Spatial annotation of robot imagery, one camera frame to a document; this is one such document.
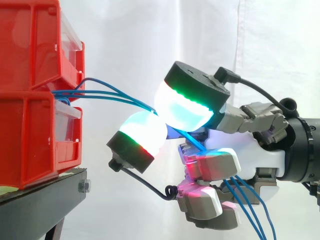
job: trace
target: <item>white backdrop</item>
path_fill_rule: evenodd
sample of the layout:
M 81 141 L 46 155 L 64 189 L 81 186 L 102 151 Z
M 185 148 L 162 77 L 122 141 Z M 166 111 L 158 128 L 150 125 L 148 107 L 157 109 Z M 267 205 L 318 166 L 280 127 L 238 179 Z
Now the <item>white backdrop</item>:
M 174 61 L 208 74 L 224 66 L 278 99 L 295 98 L 302 116 L 320 118 L 315 111 L 320 100 L 320 17 L 315 12 L 319 6 L 311 7 L 316 1 L 304 6 L 308 1 L 303 0 L 264 2 L 60 0 L 85 43 L 87 77 L 101 79 L 153 105 L 154 93 Z M 86 88 L 104 89 L 95 83 Z M 240 86 L 234 96 L 236 106 L 265 101 Z M 242 225 L 237 229 L 199 229 L 185 220 L 175 201 L 162 200 L 125 173 L 108 167 L 112 154 L 106 143 L 138 108 L 93 99 L 73 105 L 83 108 L 82 167 L 88 168 L 92 188 L 65 218 L 62 240 L 257 239 L 241 211 Z M 167 141 L 143 174 L 160 190 L 177 185 L 184 177 L 179 142 Z M 320 213 L 315 199 L 300 184 L 280 182 L 279 186 L 277 196 L 267 202 L 278 239 L 318 239 Z M 271 239 L 263 209 L 255 209 Z

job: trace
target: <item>red plastic drawer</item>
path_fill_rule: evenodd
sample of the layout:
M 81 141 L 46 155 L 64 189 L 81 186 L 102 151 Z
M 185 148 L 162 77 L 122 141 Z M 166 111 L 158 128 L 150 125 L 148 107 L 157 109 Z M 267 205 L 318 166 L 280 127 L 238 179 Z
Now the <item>red plastic drawer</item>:
M 81 163 L 80 108 L 50 92 L 0 91 L 0 113 L 0 186 L 23 189 Z
M 58 0 L 1 0 L 0 23 L 0 90 L 73 90 L 85 77 L 85 46 Z

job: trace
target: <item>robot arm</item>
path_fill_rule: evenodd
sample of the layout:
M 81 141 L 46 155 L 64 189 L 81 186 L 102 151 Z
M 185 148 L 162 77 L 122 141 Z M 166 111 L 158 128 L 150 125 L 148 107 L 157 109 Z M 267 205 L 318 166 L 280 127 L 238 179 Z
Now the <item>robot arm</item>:
M 226 104 L 230 95 L 224 88 L 226 82 L 246 84 L 272 103 L 254 102 L 240 108 Z M 165 83 L 162 92 L 166 95 L 156 95 L 162 105 L 156 104 L 155 110 L 176 128 L 168 126 L 167 139 L 183 135 L 187 142 L 178 147 L 185 165 L 185 179 L 163 199 L 176 199 L 187 221 L 200 228 L 233 229 L 239 223 L 234 203 L 244 202 L 237 195 L 243 191 L 250 204 L 259 204 L 259 196 L 268 200 L 276 194 L 277 180 L 303 182 L 310 194 L 317 196 L 320 120 L 298 117 L 294 100 L 285 98 L 277 102 L 227 69 L 220 68 L 210 77 L 181 62 L 173 65 Z M 196 144 L 184 131 L 197 140 Z M 136 168 L 143 173 L 154 159 L 139 141 L 134 143 L 124 132 L 117 132 L 107 145 L 113 152 L 109 166 L 116 172 Z M 135 178 L 152 189 L 145 181 Z M 223 184 L 211 185 L 219 180 Z

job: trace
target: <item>green light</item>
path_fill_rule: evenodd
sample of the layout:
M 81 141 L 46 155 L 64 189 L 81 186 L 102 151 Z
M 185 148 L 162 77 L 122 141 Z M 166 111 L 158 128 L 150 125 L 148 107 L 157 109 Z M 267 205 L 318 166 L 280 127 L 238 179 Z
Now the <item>green light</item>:
M 162 82 L 155 95 L 155 110 L 169 126 L 193 132 L 214 115 L 209 108 L 185 98 Z
M 132 138 L 152 156 L 159 152 L 168 134 L 163 120 L 148 111 L 140 111 L 131 115 L 122 124 L 119 131 Z

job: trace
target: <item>blue wire bundle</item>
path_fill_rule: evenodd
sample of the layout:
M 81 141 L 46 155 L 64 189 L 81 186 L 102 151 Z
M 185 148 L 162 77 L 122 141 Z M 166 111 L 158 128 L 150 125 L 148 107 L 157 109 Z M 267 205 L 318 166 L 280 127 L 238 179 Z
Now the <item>blue wire bundle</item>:
M 99 91 L 99 90 L 78 90 L 86 81 L 93 81 L 96 83 L 99 83 L 101 85 L 104 85 L 112 90 L 114 90 L 115 92 L 111 92 L 111 91 Z M 83 99 L 103 99 L 103 100 L 111 100 L 111 101 L 117 101 L 117 102 L 121 102 L 121 103 L 126 103 L 126 104 L 130 104 L 136 107 L 140 107 L 142 109 L 145 109 L 147 111 L 153 112 L 154 114 L 157 114 L 155 109 L 153 109 L 151 106 L 145 104 L 144 102 L 133 98 L 129 95 L 127 95 L 126 93 L 120 91 L 119 89 L 117 89 L 116 87 L 101 81 L 99 79 L 95 79 L 95 78 L 91 78 L 91 77 L 87 77 L 85 79 L 82 80 L 82 82 L 75 88 L 75 90 L 56 90 L 56 91 L 52 91 L 52 93 L 54 94 L 54 97 L 62 102 L 65 102 L 67 104 L 70 105 L 70 101 L 69 98 L 83 98 Z M 100 95 L 107 95 L 107 96 L 100 96 L 100 95 L 79 95 L 79 94 L 100 94 Z M 186 140 L 188 140 L 191 144 L 193 144 L 197 149 L 199 149 L 199 151 L 203 152 L 206 150 L 206 148 L 200 143 L 198 142 L 196 139 L 194 139 L 190 134 L 188 134 L 185 131 L 179 130 L 179 129 L 175 129 L 181 136 L 183 136 Z M 250 187 L 244 180 L 242 180 L 238 175 L 235 176 L 236 179 L 243 185 L 245 186 L 247 189 L 249 189 L 261 202 L 266 217 L 269 221 L 269 224 L 271 226 L 272 229 L 272 234 L 273 234 L 273 239 L 276 240 L 276 231 L 274 228 L 274 225 L 270 219 L 269 216 L 269 212 L 267 209 L 267 206 L 265 204 L 265 202 L 261 199 L 261 197 L 256 193 L 256 191 Z M 246 210 L 244 204 L 242 203 L 241 199 L 239 198 L 239 196 L 237 195 L 237 193 L 234 191 L 234 189 L 231 187 L 231 185 L 228 183 L 228 181 L 226 179 L 223 180 L 224 184 L 226 185 L 226 187 L 229 189 L 229 191 L 232 193 L 232 195 L 234 196 L 234 198 L 237 200 L 238 204 L 240 205 L 240 207 L 242 208 L 242 210 L 244 211 L 245 215 L 247 216 L 248 220 L 250 221 L 251 225 L 253 226 L 254 230 L 256 231 L 257 235 L 259 236 L 259 238 L 261 240 L 267 240 L 267 237 L 263 231 L 263 228 L 260 224 L 260 221 L 248 199 L 248 197 L 246 196 L 246 194 L 244 193 L 244 191 L 241 189 L 241 186 L 238 184 L 238 182 L 231 177 L 230 180 L 233 182 L 233 184 L 236 186 L 236 188 L 240 191 L 240 193 L 242 194 L 244 200 L 246 201 L 248 207 L 250 208 L 253 217 L 259 227 L 259 229 L 257 228 L 257 226 L 255 225 L 254 221 L 252 220 L 251 216 L 249 215 L 248 211 Z

